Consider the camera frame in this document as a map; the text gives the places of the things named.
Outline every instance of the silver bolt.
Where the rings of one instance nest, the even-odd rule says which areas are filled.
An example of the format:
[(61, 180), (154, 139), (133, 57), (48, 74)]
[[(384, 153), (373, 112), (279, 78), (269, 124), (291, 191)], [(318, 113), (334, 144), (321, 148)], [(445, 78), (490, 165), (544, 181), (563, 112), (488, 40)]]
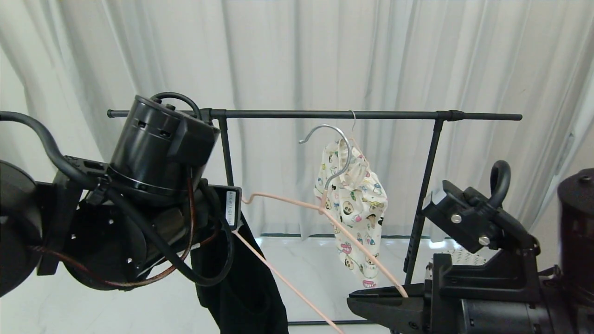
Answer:
[(482, 237), (479, 237), (479, 243), (483, 246), (489, 246), (491, 240), (489, 240), (489, 237), (483, 235)]
[(458, 224), (461, 221), (462, 221), (462, 217), (460, 215), (458, 215), (457, 213), (455, 213), (451, 216), (451, 222), (453, 222), (454, 224)]

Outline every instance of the white label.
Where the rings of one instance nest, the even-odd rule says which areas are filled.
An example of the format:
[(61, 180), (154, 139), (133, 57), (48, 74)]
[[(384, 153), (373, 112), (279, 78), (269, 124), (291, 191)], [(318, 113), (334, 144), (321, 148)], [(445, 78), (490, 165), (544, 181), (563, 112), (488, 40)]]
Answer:
[(225, 201), (225, 218), (229, 226), (235, 226), (235, 192), (227, 191), (227, 200)]

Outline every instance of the brown cable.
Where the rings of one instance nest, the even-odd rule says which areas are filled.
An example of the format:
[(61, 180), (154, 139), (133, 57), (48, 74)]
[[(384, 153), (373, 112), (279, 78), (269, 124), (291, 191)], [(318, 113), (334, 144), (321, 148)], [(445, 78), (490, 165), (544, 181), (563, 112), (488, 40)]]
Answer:
[[(180, 258), (182, 260), (185, 260), (186, 257), (188, 257), (188, 254), (189, 254), (190, 250), (192, 249), (192, 239), (194, 237), (194, 228), (196, 225), (196, 207), (195, 207), (195, 203), (194, 203), (194, 189), (192, 186), (191, 178), (188, 178), (188, 201), (189, 201), (189, 205), (190, 205), (189, 241), (188, 241), (188, 246), (184, 250), (184, 253), (180, 256)], [(216, 237), (217, 234), (218, 234), (218, 229), (215, 228), (213, 235), (211, 235), (206, 240), (201, 242), (201, 246), (205, 243), (210, 242), (212, 239), (214, 239)], [(155, 283), (157, 281), (162, 280), (163, 278), (169, 276), (176, 269), (175, 266), (171, 266), (171, 267), (165, 269), (162, 273), (159, 273), (151, 278), (148, 278), (148, 279), (145, 279), (142, 281), (137, 281), (137, 282), (123, 283), (123, 282), (106, 281), (104, 279), (101, 279), (99, 277), (99, 275), (97, 275), (96, 273), (94, 273), (91, 270), (89, 270), (88, 268), (86, 268), (85, 265), (83, 265), (82, 263), (76, 261), (75, 259), (73, 259), (72, 257), (70, 257), (64, 253), (54, 251), (54, 250), (51, 250), (49, 248), (42, 247), (42, 246), (29, 246), (29, 249), (33, 250), (33, 251), (40, 252), (40, 253), (53, 255), (53, 256), (59, 258), (60, 260), (62, 260), (63, 262), (74, 266), (76, 269), (82, 271), (87, 276), (91, 277), (92, 279), (94, 279), (100, 283), (103, 283), (105, 285), (110, 285), (110, 286), (135, 287), (135, 286), (148, 285), (148, 284)]]

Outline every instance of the wall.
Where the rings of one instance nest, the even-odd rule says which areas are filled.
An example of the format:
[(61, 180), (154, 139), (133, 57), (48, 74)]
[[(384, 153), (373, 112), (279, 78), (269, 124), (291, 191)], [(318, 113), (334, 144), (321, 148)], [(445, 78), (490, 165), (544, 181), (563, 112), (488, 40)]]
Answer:
[[(585, 168), (594, 168), (594, 125), (590, 126), (588, 135), (568, 168), (563, 178), (567, 178)], [(532, 234), (541, 243), (541, 255), (538, 257), (538, 268), (546, 269), (559, 261), (558, 254), (559, 199), (555, 196), (547, 205), (541, 218), (537, 221)]]

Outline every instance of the silver hook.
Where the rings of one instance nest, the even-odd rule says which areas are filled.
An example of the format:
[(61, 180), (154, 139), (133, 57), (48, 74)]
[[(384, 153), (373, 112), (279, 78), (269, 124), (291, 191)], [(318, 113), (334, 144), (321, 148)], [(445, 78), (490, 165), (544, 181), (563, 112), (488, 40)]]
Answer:
[(353, 127), (352, 127), (352, 128), (350, 128), (350, 133), (351, 133), (351, 135), (352, 135), (353, 133), (355, 133), (355, 125), (357, 124), (357, 115), (356, 115), (356, 114), (355, 114), (355, 112), (354, 112), (354, 111), (352, 111), (352, 110), (351, 110), (350, 112), (352, 112), (352, 113), (353, 113)]
[(318, 125), (317, 127), (311, 129), (311, 131), (307, 134), (307, 136), (305, 136), (305, 139), (303, 140), (299, 140), (299, 144), (305, 144), (307, 143), (307, 141), (309, 140), (309, 138), (311, 137), (311, 135), (319, 128), (331, 128), (332, 130), (335, 130), (336, 132), (338, 132), (340, 134), (340, 136), (342, 137), (342, 139), (345, 140), (346, 143), (346, 148), (348, 150), (348, 154), (346, 156), (346, 164), (344, 167), (342, 167), (341, 170), (338, 171), (338, 173), (332, 175), (331, 177), (328, 178), (328, 180), (326, 181), (326, 185), (324, 186), (324, 190), (328, 190), (328, 186), (330, 185), (330, 181), (332, 181), (333, 179), (337, 178), (340, 176), (340, 174), (346, 172), (346, 169), (349, 167), (350, 165), (350, 159), (352, 156), (352, 151), (353, 149), (350, 146), (349, 140), (346, 138), (345, 133), (342, 132), (341, 129), (334, 127), (332, 125), (328, 125), (328, 124), (322, 124), (322, 125)]

